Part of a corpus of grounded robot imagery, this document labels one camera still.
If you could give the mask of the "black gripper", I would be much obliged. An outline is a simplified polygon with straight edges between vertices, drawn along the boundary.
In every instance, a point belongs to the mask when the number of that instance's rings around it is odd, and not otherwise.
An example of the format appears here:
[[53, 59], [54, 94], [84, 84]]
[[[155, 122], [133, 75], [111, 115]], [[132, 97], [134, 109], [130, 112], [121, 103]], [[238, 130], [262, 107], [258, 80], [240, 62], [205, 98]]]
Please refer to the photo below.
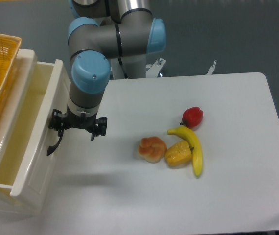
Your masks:
[[57, 131], [59, 137], [63, 136], [64, 129], [83, 129], [91, 133], [91, 141], [94, 141], [95, 137], [106, 135], [107, 117], [96, 119], [96, 114], [90, 117], [86, 116], [86, 114], [77, 116], [70, 110], [62, 113], [58, 109], [53, 109], [48, 128]]

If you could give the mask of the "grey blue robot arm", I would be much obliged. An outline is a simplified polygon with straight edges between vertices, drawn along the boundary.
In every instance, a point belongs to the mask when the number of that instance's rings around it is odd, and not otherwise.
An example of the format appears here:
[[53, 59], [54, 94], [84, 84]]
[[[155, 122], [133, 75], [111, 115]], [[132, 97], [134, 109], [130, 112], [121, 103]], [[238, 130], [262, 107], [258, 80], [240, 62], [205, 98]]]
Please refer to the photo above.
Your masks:
[[162, 19], [146, 0], [71, 0], [75, 19], [68, 28], [71, 84], [65, 113], [53, 110], [49, 128], [83, 129], [104, 136], [107, 118], [97, 112], [110, 79], [110, 60], [161, 52], [166, 47]]

